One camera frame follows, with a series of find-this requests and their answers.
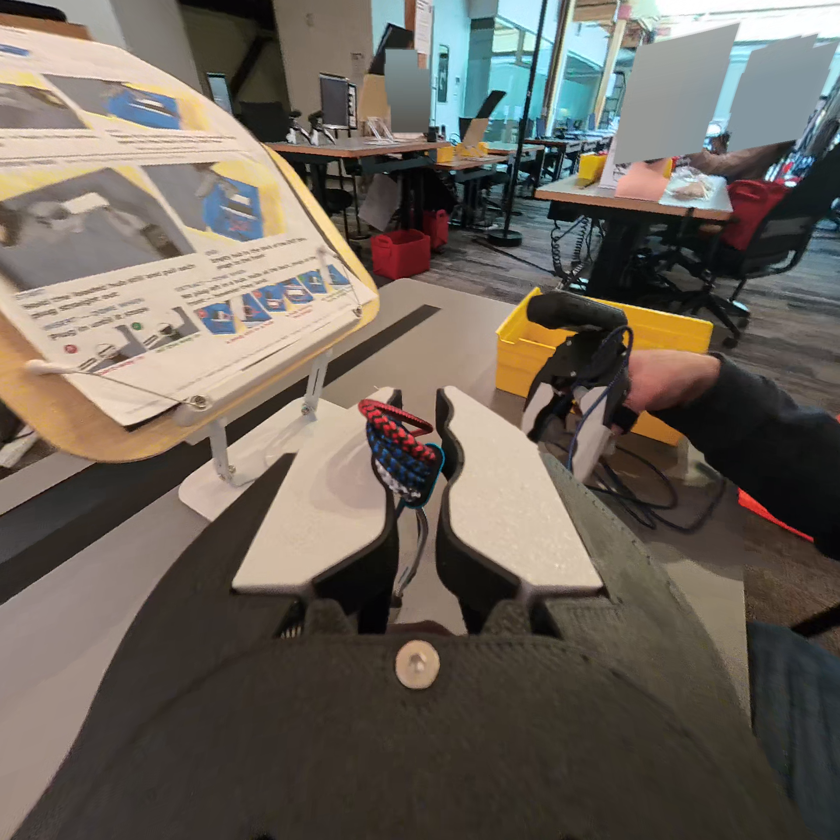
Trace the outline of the red plastic tub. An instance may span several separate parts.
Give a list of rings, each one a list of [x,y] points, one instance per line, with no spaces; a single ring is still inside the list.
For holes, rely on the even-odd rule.
[[[388,280],[427,272],[433,253],[448,243],[450,215],[425,211],[422,229],[394,230],[371,238],[373,272]]]

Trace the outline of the person's right hand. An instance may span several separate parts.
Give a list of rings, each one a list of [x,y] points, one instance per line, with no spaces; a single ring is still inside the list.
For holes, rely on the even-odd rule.
[[[685,406],[705,394],[721,372],[719,358],[677,350],[633,350],[624,405],[636,414]]]

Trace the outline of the person's right forearm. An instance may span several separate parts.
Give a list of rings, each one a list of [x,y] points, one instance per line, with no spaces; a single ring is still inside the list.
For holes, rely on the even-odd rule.
[[[654,415],[709,466],[775,518],[839,559],[839,424],[799,406],[766,377],[720,356],[717,382],[693,402]]]

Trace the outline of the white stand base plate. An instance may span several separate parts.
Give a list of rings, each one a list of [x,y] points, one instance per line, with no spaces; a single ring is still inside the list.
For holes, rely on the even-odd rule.
[[[233,466],[244,468],[244,485],[230,486],[208,463],[183,481],[179,500],[214,521],[282,456],[294,455],[278,490],[273,518],[301,528],[323,522],[358,532],[383,527],[388,501],[371,466],[359,409],[323,399],[314,413],[306,415],[301,409],[301,401],[282,408],[231,447]]]

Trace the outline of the person's legs in jeans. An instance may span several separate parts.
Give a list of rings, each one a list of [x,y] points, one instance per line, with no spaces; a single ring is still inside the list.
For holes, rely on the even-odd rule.
[[[839,659],[789,628],[748,623],[752,731],[809,831],[839,838]]]

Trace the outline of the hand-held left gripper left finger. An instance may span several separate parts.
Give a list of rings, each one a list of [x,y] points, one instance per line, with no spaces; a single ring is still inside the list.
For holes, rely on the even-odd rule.
[[[373,598],[400,559],[392,493],[372,465],[356,406],[318,420],[239,566],[239,594]]]

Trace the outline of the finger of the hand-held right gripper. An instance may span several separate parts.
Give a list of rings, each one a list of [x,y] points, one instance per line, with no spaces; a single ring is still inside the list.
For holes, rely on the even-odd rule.
[[[528,394],[521,430],[529,440],[541,440],[552,418],[562,423],[572,409],[572,379],[536,380]]]
[[[572,387],[571,393],[581,417],[575,427],[568,452],[568,470],[584,484],[592,475],[602,453],[613,436],[612,421],[607,418],[611,408],[613,385]]]

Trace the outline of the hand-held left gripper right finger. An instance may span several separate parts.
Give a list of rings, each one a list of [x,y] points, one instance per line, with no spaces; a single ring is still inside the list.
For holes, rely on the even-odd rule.
[[[600,591],[602,578],[538,446],[452,385],[437,390],[436,424],[446,468],[441,582],[463,602]]]

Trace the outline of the long wooden desk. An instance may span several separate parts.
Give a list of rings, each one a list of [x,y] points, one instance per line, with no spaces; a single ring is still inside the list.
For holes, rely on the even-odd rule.
[[[492,167],[508,163],[511,152],[490,145],[484,154],[458,154],[447,142],[426,140],[378,141],[339,139],[323,145],[282,141],[266,143],[295,171],[305,171],[312,194],[328,215],[341,218],[345,238],[355,244],[369,238],[372,226],[363,223],[357,179],[393,175],[396,182],[398,225],[424,229],[425,193],[418,172],[430,170],[455,183],[488,177]]]

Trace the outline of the black chair with red jacket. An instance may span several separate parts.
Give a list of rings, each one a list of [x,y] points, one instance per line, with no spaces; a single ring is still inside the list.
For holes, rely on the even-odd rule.
[[[745,182],[738,191],[743,202],[701,258],[705,297],[697,305],[728,331],[722,341],[728,350],[739,345],[749,323],[750,312],[738,301],[747,282],[796,267],[817,223],[838,199],[839,147],[816,161],[793,187]]]

